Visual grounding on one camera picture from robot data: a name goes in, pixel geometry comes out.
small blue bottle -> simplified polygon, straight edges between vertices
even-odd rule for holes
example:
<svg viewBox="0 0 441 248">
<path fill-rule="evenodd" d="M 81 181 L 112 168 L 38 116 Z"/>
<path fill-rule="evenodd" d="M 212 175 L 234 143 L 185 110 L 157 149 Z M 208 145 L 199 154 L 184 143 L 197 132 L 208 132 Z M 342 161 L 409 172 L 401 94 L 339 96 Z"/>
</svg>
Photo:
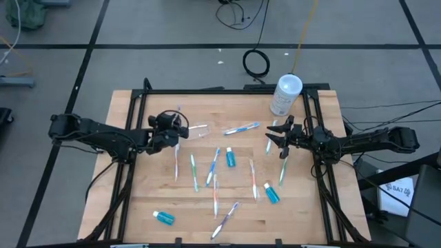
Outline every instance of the small blue bottle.
<svg viewBox="0 0 441 248">
<path fill-rule="evenodd" d="M 227 147 L 227 165 L 228 167 L 236 166 L 236 159 L 234 158 L 234 153 L 231 147 Z"/>
<path fill-rule="evenodd" d="M 154 211 L 153 216 L 155 216 L 157 220 L 161 221 L 164 224 L 173 225 L 174 217 L 170 214 Z"/>
<path fill-rule="evenodd" d="M 277 193 L 274 191 L 273 187 L 269 186 L 268 183 L 265 183 L 263 187 L 265 187 L 265 191 L 267 192 L 268 198 L 272 204 L 276 204 L 280 201 L 280 198 L 278 197 Z"/>
</svg>

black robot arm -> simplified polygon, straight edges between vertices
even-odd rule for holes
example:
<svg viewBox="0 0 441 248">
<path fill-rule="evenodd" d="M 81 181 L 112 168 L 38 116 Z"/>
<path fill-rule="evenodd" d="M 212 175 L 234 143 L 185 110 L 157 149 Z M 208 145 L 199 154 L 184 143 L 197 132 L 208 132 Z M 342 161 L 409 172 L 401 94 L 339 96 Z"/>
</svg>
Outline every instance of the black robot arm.
<svg viewBox="0 0 441 248">
<path fill-rule="evenodd" d="M 280 158 L 286 158 L 289 145 L 316 152 L 325 163 L 337 163 L 345 154 L 372 152 L 389 149 L 397 153 L 415 152 L 420 144 L 414 130 L 408 127 L 384 128 L 366 134 L 355 134 L 347 137 L 335 137 L 324 127 L 315 127 L 312 134 L 302 131 L 302 125 L 294 124 L 294 116 L 288 116 L 285 124 L 267 127 L 267 129 L 284 136 L 266 134 L 279 148 Z"/>
<path fill-rule="evenodd" d="M 188 120 L 182 115 L 187 121 L 187 126 L 182 127 L 180 115 L 167 110 L 156 117 L 149 116 L 152 128 L 135 130 L 112 127 L 76 114 L 52 115 L 49 137 L 53 141 L 79 141 L 95 150 L 107 151 L 113 161 L 127 163 L 135 151 L 155 154 L 178 144 L 179 137 L 188 138 Z"/>
</svg>

white container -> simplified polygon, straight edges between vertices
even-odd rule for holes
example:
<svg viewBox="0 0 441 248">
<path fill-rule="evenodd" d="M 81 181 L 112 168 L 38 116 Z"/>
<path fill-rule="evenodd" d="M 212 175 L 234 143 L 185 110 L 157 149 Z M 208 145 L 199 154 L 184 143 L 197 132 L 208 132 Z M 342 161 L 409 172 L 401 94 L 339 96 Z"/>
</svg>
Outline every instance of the white container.
<svg viewBox="0 0 441 248">
<path fill-rule="evenodd" d="M 293 74 L 283 75 L 277 83 L 273 101 L 269 108 L 276 116 L 284 116 L 289 113 L 292 104 L 303 89 L 302 81 Z"/>
</svg>

wooden table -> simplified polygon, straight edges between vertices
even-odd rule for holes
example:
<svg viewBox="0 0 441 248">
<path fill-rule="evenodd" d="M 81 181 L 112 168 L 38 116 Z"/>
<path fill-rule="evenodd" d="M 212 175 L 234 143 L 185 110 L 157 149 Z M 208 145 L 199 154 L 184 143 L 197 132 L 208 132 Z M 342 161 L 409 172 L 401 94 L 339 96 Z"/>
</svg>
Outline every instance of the wooden table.
<svg viewBox="0 0 441 248">
<path fill-rule="evenodd" d="M 130 91 L 115 91 L 110 103 L 106 123 L 124 128 L 130 102 Z M 344 136 L 340 107 L 335 91 L 319 91 L 325 127 L 336 136 Z M 316 180 L 310 174 L 313 164 L 310 151 L 290 149 L 287 172 L 283 187 L 278 186 L 283 161 L 273 144 L 269 155 L 265 155 L 268 139 L 264 135 L 274 115 L 269 111 L 271 95 L 170 95 L 152 94 L 147 97 L 143 127 L 147 127 L 147 116 L 157 115 L 163 110 L 181 106 L 190 123 L 210 124 L 211 134 L 192 141 L 181 141 L 179 154 L 179 177 L 174 182 L 174 148 L 148 156 L 140 154 L 136 161 L 130 207 L 127 215 L 124 242 L 174 242 L 176 237 L 185 243 L 209 243 L 210 236 L 235 201 L 240 207 L 216 238 L 216 242 L 269 243 L 282 238 L 284 244 L 326 243 Z M 302 97 L 291 108 L 295 122 L 305 118 Z M 286 116 L 276 117 L 284 123 Z M 246 132 L 223 136 L 222 130 L 259 121 L 260 127 Z M 205 181 L 216 147 L 221 148 L 216 164 L 220 183 L 219 217 L 214 220 L 212 184 L 206 188 Z M 228 168 L 226 147 L 232 147 L 237 166 Z M 194 191 L 190 154 L 196 159 L 197 179 L 201 186 Z M 260 198 L 256 203 L 252 195 L 252 178 L 249 158 L 254 160 L 256 180 Z M 343 160 L 352 162 L 350 156 Z M 106 165 L 110 157 L 99 155 L 94 175 Z M 116 166 L 96 182 L 90 190 L 85 206 L 79 238 L 88 235 L 107 211 L 114 184 Z M 344 163 L 334 165 L 334 173 L 344 213 L 370 239 L 367 221 L 358 190 L 355 172 Z M 270 182 L 280 196 L 280 202 L 272 205 L 263 188 Z M 176 217 L 173 226 L 157 221 L 153 211 L 166 211 Z M 338 239 L 335 215 L 329 208 L 333 224 L 334 239 Z"/>
</svg>

white lid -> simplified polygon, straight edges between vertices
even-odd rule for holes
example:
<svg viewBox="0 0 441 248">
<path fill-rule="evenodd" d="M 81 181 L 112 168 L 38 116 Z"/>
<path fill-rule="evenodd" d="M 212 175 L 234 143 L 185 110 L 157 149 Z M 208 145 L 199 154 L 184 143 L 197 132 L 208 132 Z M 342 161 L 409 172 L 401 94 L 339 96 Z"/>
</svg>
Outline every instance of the white lid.
<svg viewBox="0 0 441 248">
<path fill-rule="evenodd" d="M 286 74 L 281 76 L 278 80 L 280 88 L 288 94 L 300 94 L 303 88 L 302 81 L 298 76 L 293 74 Z"/>
</svg>

